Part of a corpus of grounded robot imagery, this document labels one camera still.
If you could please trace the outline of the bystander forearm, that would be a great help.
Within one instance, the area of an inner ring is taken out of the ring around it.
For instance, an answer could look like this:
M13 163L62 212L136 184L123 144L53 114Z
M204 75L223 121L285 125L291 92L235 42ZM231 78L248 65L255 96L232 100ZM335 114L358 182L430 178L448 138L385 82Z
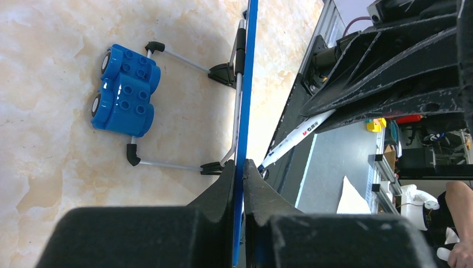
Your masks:
M461 181L450 181L445 200L460 242L472 244L472 188Z

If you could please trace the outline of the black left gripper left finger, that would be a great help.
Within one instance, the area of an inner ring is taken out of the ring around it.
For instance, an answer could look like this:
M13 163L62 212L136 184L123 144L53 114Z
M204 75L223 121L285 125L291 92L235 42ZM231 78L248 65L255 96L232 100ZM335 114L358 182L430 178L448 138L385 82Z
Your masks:
M235 164L186 206L81 207L56 225L38 267L232 267Z

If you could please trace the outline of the blue framed whiteboard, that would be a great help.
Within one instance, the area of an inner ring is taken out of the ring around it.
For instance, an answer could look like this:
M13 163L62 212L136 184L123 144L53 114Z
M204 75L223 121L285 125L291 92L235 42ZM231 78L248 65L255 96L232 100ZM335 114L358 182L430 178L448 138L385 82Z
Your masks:
M240 123L238 133L238 147L235 157L235 180L234 180L234 242L233 242L233 266L237 267L240 254L240 237L242 231L242 209L243 209L243 171L247 158L248 130L250 119L250 102L252 95L252 79L254 65L255 37L257 29L258 1L248 2L246 19L246 44L244 75L242 82L242 101L240 109Z

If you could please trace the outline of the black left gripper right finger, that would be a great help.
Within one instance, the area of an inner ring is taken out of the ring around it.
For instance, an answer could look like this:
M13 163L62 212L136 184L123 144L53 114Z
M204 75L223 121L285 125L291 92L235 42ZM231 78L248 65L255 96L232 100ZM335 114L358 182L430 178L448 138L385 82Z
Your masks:
M436 267L424 237L392 214L306 214L243 171L247 267Z

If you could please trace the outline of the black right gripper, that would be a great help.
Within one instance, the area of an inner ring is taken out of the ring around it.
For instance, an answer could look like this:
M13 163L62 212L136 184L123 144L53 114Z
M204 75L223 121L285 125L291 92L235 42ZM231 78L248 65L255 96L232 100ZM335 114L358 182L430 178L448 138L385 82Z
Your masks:
M380 117L462 113L472 127L472 2L375 1L371 27L313 53L300 108L316 132Z

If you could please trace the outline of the blue white marker pen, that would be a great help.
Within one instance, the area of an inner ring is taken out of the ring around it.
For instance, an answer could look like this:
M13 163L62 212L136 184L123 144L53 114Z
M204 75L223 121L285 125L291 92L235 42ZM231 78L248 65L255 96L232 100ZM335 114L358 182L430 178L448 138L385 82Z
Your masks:
M290 149L298 145L316 128L324 123L333 113L335 109L326 111L313 117L306 118L293 131L291 131L276 147L274 147L258 166L258 171L262 173L270 164L279 160Z

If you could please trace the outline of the blue toy car block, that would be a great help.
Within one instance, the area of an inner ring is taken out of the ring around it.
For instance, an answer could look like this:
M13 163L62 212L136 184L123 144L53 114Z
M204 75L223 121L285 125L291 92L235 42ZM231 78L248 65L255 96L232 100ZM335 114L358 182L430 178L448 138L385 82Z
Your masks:
M98 130L143 137L155 115L151 96L161 69L151 58L114 44L101 65L101 86L91 106L91 124Z

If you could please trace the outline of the bystander hand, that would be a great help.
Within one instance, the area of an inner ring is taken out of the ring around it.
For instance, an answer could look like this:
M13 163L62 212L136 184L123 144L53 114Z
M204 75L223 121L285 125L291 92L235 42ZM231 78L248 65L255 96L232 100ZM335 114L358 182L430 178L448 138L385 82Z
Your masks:
M472 268L472 262L472 240L461 240L457 243L447 260L451 268Z

